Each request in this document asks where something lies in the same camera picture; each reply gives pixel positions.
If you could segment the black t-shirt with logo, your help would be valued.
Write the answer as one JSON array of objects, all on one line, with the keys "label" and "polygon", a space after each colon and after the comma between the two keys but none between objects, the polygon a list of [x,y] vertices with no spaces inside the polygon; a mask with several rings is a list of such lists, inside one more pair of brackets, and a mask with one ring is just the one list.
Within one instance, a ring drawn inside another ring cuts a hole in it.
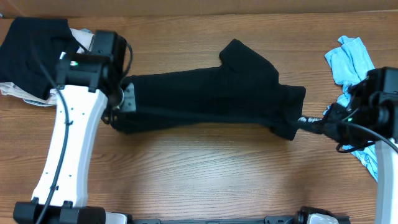
[{"label": "black t-shirt with logo", "polygon": [[131,134],[195,123],[257,123],[293,140],[306,89],[279,83],[267,59],[232,40],[219,54],[219,67],[130,76],[136,111],[114,113],[112,127]]}]

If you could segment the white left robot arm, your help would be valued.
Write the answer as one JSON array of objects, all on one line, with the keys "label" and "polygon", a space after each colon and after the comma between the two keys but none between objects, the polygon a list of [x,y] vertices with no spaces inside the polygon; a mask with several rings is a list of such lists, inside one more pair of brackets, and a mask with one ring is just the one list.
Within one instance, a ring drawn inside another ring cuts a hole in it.
[{"label": "white left robot arm", "polygon": [[136,111],[132,84],[121,82],[131,46],[116,32],[99,30],[90,49],[66,53],[49,82],[58,93],[49,153],[30,202],[16,202],[16,223],[132,223],[132,216],[89,207],[88,171],[100,121]]}]

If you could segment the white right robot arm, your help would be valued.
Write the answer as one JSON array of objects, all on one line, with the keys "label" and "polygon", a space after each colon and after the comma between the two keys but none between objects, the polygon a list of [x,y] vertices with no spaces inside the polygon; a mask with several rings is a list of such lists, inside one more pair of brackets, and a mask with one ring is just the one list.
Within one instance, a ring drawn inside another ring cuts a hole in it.
[{"label": "white right robot arm", "polygon": [[366,78],[348,88],[351,97],[344,107],[333,103],[322,119],[301,117],[299,128],[324,134],[344,153],[374,146],[378,184],[375,223],[397,223],[397,69],[368,71]]}]

